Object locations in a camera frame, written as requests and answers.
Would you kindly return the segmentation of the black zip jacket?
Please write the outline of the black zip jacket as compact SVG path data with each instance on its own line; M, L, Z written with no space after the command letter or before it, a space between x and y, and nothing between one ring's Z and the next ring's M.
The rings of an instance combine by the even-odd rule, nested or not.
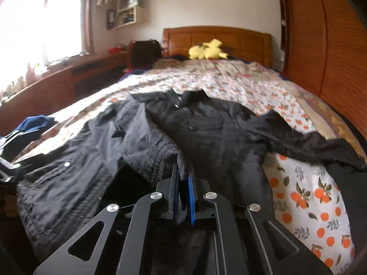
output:
M276 220L262 163L321 163L366 272L366 164L343 139L292 129L203 91L128 96L17 185L37 274L330 274Z

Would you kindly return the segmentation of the folded navy blue garment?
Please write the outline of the folded navy blue garment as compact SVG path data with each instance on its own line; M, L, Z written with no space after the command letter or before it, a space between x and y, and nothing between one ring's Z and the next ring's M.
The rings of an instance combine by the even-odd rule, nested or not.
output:
M56 124L57 121L54 117L48 117L46 115L30 116L25 118L13 131L19 130L20 132L27 132L29 130L40 130L41 137L42 133L46 132ZM1 150L1 157L11 162L20 152L21 151Z

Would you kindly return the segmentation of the floral orange bed sheet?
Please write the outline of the floral orange bed sheet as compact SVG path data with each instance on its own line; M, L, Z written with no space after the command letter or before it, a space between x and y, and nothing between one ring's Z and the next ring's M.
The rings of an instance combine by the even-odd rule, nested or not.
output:
M235 205L257 203L345 274L366 244L366 163L350 142L325 138L281 78L151 69L55 115L57 132L23 158L42 163L17 185L36 257L48 258L109 202L134 204L180 176L208 181Z

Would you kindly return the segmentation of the long wooden window cabinet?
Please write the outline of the long wooden window cabinet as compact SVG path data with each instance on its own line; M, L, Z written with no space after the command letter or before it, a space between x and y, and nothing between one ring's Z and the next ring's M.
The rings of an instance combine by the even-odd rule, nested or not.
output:
M1 135L12 132L26 117L53 114L106 88L123 76L127 53L68 67L35 82L1 104Z

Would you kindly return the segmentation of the red bowl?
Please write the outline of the red bowl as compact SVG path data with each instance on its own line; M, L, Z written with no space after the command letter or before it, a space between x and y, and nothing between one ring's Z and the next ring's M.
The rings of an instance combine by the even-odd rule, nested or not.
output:
M124 51L124 47L113 47L108 49L110 55L115 55Z

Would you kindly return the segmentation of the dark wooden chair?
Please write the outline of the dark wooden chair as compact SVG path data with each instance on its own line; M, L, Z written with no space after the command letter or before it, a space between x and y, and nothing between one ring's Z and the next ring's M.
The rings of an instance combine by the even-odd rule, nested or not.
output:
M147 68L162 56L161 44L154 39L131 40L127 49L127 64L130 70Z

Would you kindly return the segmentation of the pale floral quilt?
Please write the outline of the pale floral quilt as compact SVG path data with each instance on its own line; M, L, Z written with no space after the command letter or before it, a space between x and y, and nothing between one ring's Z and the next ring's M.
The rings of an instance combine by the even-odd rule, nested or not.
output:
M245 78L280 78L280 72L266 68L260 63L245 62L242 60L184 60L179 61L173 58L164 58L153 64L153 69L182 70L185 72L212 72L221 76L241 76Z

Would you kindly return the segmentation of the yellow Pikachu plush toy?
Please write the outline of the yellow Pikachu plush toy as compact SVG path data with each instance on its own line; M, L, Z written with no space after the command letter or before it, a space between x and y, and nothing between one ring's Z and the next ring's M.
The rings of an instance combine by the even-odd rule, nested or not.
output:
M194 45L189 49L189 59L217 60L228 59L229 55L222 51L222 42L212 39L210 42L203 42L201 45Z

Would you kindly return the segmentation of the wooden bed headboard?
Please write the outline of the wooden bed headboard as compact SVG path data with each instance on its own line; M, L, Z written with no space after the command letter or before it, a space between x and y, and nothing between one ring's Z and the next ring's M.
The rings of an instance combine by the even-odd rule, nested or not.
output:
M230 56L244 61L256 61L267 68L273 67L272 36L268 33L237 27L190 26L166 28L162 34L162 56L189 55L194 45L219 40L221 49Z

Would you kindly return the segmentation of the wooden slatted wardrobe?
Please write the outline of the wooden slatted wardrobe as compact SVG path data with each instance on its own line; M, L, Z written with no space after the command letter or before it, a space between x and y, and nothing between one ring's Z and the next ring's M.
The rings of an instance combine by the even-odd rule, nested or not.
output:
M366 135L366 27L348 0L282 0L286 76Z

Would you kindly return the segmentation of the window with red frame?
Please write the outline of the window with red frame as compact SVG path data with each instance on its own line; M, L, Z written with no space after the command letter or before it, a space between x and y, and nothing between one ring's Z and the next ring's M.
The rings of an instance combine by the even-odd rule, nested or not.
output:
M1 86L93 49L92 0L1 0Z

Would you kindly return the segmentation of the white wall shelf unit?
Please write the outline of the white wall shelf unit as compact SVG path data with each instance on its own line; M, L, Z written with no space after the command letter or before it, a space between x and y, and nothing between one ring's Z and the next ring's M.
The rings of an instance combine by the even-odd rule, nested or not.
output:
M114 8L107 10L107 29L113 30L136 24L141 19L144 0L113 0Z

